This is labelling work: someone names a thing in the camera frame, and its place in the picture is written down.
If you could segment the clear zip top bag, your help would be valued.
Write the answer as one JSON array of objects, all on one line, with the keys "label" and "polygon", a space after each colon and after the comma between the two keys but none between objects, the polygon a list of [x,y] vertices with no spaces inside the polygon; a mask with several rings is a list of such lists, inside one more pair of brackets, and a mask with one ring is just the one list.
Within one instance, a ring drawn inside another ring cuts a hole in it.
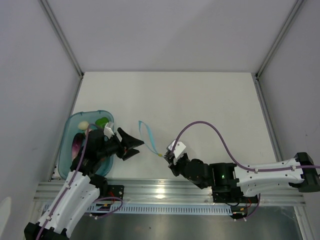
[{"label": "clear zip top bag", "polygon": [[141,139],[144,140],[143,133],[142,133],[142,128],[143,127],[147,131],[147,136],[148,136],[148,140],[149,140],[149,144],[147,144],[146,142],[144,143],[145,146],[148,148],[148,150],[150,152],[152,152],[156,156],[158,156],[160,158],[164,158],[164,155],[157,151],[156,143],[155,143],[155,140],[154,140],[154,137],[153,137],[153,133],[152,133],[150,127],[146,123],[144,123],[143,121],[139,120],[138,121],[138,130],[139,130],[139,134],[140,134]]}]

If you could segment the green toy bell pepper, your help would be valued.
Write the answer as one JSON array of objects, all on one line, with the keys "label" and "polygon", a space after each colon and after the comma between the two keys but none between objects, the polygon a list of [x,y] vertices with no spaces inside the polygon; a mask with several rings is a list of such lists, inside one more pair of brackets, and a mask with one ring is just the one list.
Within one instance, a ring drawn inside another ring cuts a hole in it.
[{"label": "green toy bell pepper", "polygon": [[104,128],[108,123],[109,119],[107,117],[101,117],[95,121],[95,125],[97,125],[100,128]]}]

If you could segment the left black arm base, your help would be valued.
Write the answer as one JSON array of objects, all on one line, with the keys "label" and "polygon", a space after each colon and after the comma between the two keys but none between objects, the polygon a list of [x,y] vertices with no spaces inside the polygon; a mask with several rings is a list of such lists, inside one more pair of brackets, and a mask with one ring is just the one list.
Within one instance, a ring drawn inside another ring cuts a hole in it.
[{"label": "left black arm base", "polygon": [[115,199],[115,198],[123,199],[124,190],[125,190],[124,185],[103,186],[100,189],[100,195],[99,195],[98,199],[107,198],[107,197],[111,198],[111,201],[117,201],[117,199]]}]

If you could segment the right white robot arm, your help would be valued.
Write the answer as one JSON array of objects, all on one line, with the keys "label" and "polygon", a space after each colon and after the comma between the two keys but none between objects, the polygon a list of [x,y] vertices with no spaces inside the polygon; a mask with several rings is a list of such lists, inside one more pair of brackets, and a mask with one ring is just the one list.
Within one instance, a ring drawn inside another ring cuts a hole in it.
[{"label": "right white robot arm", "polygon": [[198,188],[211,188],[214,195],[234,202],[281,188],[295,188],[301,193],[320,190],[317,167],[305,152],[281,162],[244,167],[231,162],[207,164],[200,159],[189,159],[186,153],[175,159],[168,152],[164,158],[174,176],[181,175]]}]

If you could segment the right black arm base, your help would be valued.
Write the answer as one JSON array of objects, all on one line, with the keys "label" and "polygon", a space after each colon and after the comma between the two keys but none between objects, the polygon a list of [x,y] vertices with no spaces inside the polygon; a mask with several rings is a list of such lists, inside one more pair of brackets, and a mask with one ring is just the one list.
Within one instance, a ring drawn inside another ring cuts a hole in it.
[{"label": "right black arm base", "polygon": [[258,196],[247,197],[243,195],[240,188],[232,188],[231,191],[221,192],[212,190],[212,198],[214,203],[223,203],[230,206],[238,206],[239,204],[257,204]]}]

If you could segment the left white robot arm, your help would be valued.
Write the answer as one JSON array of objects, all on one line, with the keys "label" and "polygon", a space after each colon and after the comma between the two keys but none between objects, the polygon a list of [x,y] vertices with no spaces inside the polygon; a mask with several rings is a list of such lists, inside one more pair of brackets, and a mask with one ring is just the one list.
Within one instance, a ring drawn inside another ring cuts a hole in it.
[{"label": "left white robot arm", "polygon": [[95,201],[119,201],[112,194],[107,178],[98,175],[103,160],[116,155],[122,160],[137,155],[137,147],[144,142],[118,128],[87,130],[77,156],[73,159],[68,176],[48,210],[36,223],[24,229],[27,240],[68,240],[78,221]]}]

